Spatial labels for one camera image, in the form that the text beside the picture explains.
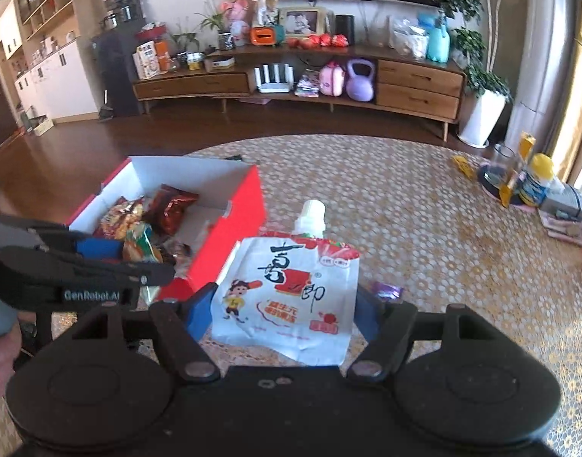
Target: white flower pot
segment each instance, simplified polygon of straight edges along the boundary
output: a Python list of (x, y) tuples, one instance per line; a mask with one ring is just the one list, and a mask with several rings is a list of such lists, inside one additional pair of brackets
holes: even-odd
[(475, 108), (464, 126), (460, 126), (458, 138), (476, 148), (488, 145), (488, 137), (505, 109), (506, 99), (502, 94), (486, 91), (477, 99)]

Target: red cardboard box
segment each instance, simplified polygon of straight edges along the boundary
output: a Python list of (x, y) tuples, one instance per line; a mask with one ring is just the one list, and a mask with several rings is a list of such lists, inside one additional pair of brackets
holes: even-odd
[(158, 295), (158, 300), (184, 300), (215, 281), (236, 242), (257, 235), (265, 221), (255, 165), (216, 158), (130, 157), (103, 182), (99, 194), (86, 199), (67, 224), (71, 230), (92, 233), (120, 196), (127, 200), (153, 196), (161, 184), (200, 195), (198, 202), (186, 210), (176, 234), (193, 252), (187, 276), (175, 278)]

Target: black speaker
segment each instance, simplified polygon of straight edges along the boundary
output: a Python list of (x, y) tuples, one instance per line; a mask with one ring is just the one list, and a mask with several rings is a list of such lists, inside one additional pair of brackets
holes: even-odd
[(354, 15), (335, 16), (335, 34), (342, 34), (348, 38), (348, 44), (354, 45)]

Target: potted plant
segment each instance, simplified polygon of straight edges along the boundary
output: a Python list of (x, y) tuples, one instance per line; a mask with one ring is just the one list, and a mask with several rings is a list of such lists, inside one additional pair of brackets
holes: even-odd
[(229, 22), (227, 15), (230, 8), (219, 10), (214, 0), (205, 0), (204, 7), (205, 14), (198, 13), (204, 20), (200, 22), (200, 29), (208, 27), (211, 30), (217, 29), (219, 33), (218, 43), (220, 50), (232, 50), (234, 48), (234, 39), (232, 33), (229, 32)]
[(488, 45), (478, 31), (469, 30), (472, 19), (481, 18), (481, 0), (440, 0), (449, 18), (462, 15), (464, 26), (453, 32), (454, 47), (466, 59), (464, 72), (467, 87), (475, 94), (475, 106), (468, 121), (460, 125), (458, 137), (473, 147), (485, 147), (506, 103), (512, 101), (511, 92), (504, 79), (494, 74), (494, 62), (498, 53), (500, 36), (500, 4), (502, 0), (486, 0), (488, 16)]
[(179, 29), (179, 32), (171, 35), (171, 38), (173, 38), (174, 44), (176, 44), (177, 47), (177, 58), (183, 62), (186, 52), (195, 52), (200, 50), (200, 42), (197, 39), (198, 33), (184, 31), (181, 27), (180, 21), (177, 24), (177, 28)]

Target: wooden drawer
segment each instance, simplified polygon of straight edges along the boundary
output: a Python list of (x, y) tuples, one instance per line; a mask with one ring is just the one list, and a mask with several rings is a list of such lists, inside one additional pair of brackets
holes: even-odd
[(250, 93), (246, 74), (205, 74), (145, 81), (135, 84), (134, 91), (140, 100)]
[(377, 81), (381, 84), (421, 89), (459, 98), (462, 93), (463, 77), (446, 70), (379, 60)]
[(378, 84), (376, 103), (405, 111), (424, 113), (433, 117), (455, 120), (459, 99), (419, 89)]

